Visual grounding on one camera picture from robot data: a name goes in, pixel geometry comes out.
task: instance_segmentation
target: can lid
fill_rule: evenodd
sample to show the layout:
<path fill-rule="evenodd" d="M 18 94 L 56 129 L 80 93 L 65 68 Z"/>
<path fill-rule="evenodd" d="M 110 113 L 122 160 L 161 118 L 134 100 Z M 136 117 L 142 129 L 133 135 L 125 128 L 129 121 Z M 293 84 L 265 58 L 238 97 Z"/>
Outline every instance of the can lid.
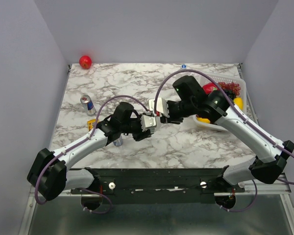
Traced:
<path fill-rule="evenodd" d="M 89 95 L 82 95 L 82 97 L 80 98 L 80 102 L 81 103 L 88 103 L 90 101 L 90 97 Z"/>

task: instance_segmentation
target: yellow fruit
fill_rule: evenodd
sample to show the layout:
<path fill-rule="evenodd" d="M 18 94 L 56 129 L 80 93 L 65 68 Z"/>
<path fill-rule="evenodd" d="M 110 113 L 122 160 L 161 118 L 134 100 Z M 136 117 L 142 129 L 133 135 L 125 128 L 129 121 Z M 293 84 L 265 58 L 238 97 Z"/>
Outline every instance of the yellow fruit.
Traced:
<path fill-rule="evenodd" d="M 240 108 L 240 110 L 243 110 L 243 100 L 242 100 L 242 98 L 236 97 L 233 101 Z"/>
<path fill-rule="evenodd" d="M 197 117 L 197 116 L 196 116 L 196 118 L 197 118 L 198 121 L 205 122 L 205 123 L 210 123 L 210 120 L 207 119 L 207 118 L 201 118 L 201 117 Z"/>

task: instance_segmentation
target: grapes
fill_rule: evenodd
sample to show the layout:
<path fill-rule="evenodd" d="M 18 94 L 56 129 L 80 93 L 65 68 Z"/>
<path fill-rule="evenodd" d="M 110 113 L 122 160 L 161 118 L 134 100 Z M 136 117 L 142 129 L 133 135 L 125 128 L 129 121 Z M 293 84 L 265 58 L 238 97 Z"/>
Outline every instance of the grapes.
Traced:
<path fill-rule="evenodd" d="M 228 97 L 234 99 L 236 96 L 240 95 L 240 85 L 234 82 L 225 83 L 225 82 L 218 82 L 221 88 L 226 91 Z"/>

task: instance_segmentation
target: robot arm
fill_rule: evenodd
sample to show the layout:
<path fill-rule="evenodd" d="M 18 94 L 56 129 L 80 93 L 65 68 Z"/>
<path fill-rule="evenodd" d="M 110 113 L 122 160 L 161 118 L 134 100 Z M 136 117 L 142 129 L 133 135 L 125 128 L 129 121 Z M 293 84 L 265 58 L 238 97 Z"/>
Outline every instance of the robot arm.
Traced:
<path fill-rule="evenodd" d="M 183 118 L 190 115 L 200 115 L 203 118 L 208 118 L 212 123 L 222 126 L 234 134 L 257 155 L 245 163 L 225 166 L 221 180 L 225 180 L 230 185 L 252 179 L 257 179 L 266 184 L 273 184 L 282 173 L 289 155 L 263 138 L 247 125 L 247 121 L 273 139 L 276 144 L 283 145 L 285 149 L 293 152 L 294 144 L 291 141 L 282 142 L 248 118 L 243 121 L 230 107 L 220 91 L 213 91 L 206 95 L 192 76 L 179 78 L 173 83 L 173 87 L 180 96 L 181 101 L 166 102 L 164 99 L 157 101 L 157 107 L 159 107 L 157 109 L 161 113 L 161 122 L 180 123 Z M 154 100 L 151 100 L 149 107 L 153 107 L 153 105 Z M 245 115 L 237 105 L 235 105 L 235 109 L 243 116 Z"/>
<path fill-rule="evenodd" d="M 215 190 L 220 188 L 228 190 L 239 182 L 251 179 L 258 179 L 266 184 L 272 184 L 278 178 L 289 156 L 272 146 L 247 125 L 246 121 L 241 120 L 220 91 L 213 91 L 207 95 L 192 76 L 179 78 L 173 83 L 173 87 L 181 100 L 166 101 L 162 98 L 158 99 L 158 113 L 156 114 L 149 112 L 139 115 L 131 104 L 121 102 L 112 116 L 97 124 L 92 136 L 91 132 L 89 132 L 82 138 L 56 149 L 54 152 L 47 149 L 41 150 L 32 165 L 27 180 L 35 186 L 42 169 L 55 156 L 63 153 L 63 156 L 58 158 L 44 173 L 39 183 L 39 192 L 47 200 L 52 200 L 64 189 L 88 188 L 94 183 L 94 174 L 87 169 L 70 170 L 82 158 L 117 140 L 121 133 L 131 133 L 134 140 L 140 141 L 151 137 L 154 131 L 160 127 L 160 123 L 180 124 L 183 118 L 190 115 L 200 115 L 203 118 L 208 118 L 212 123 L 226 128 L 257 155 L 245 163 L 225 166 L 221 173 L 211 180 L 210 184 L 214 185 Z M 153 106 L 154 100 L 150 100 L 149 109 L 151 111 Z M 136 118 L 131 117 L 133 113 L 136 114 Z M 291 141 L 282 142 L 265 132 L 256 123 L 252 122 L 252 124 L 274 139 L 277 144 L 284 145 L 290 152 L 294 150 L 294 144 Z M 66 149 L 70 149 L 84 139 L 87 140 L 70 151 L 66 151 Z"/>
<path fill-rule="evenodd" d="M 133 113 L 136 114 L 136 118 L 131 118 Z M 52 152 L 46 148 L 41 150 L 29 171 L 27 180 L 35 186 L 43 168 L 55 156 L 63 153 L 44 173 L 39 184 L 39 192 L 50 201 L 65 189 L 87 188 L 94 181 L 93 175 L 85 169 L 70 170 L 73 165 L 91 152 L 117 140 L 121 133 L 131 133 L 136 141 L 150 137 L 156 126 L 155 120 L 152 113 L 139 115 L 131 104 L 121 102 L 113 115 L 97 124 L 92 136 L 90 131 L 80 139 Z"/>

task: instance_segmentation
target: gray wall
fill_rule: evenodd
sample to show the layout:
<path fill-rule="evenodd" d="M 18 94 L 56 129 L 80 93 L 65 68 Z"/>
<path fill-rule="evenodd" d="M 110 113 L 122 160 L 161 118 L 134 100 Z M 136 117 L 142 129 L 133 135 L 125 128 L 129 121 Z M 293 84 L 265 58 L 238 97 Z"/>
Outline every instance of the gray wall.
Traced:
<path fill-rule="evenodd" d="M 242 62 L 277 0 L 35 0 L 64 57 Z"/>
<path fill-rule="evenodd" d="M 67 69 L 34 1 L 0 1 L 0 235 L 19 231 L 26 176 L 49 144 Z"/>
<path fill-rule="evenodd" d="M 243 64 L 262 127 L 294 142 L 294 0 L 280 0 Z M 294 181 L 294 160 L 286 169 Z"/>

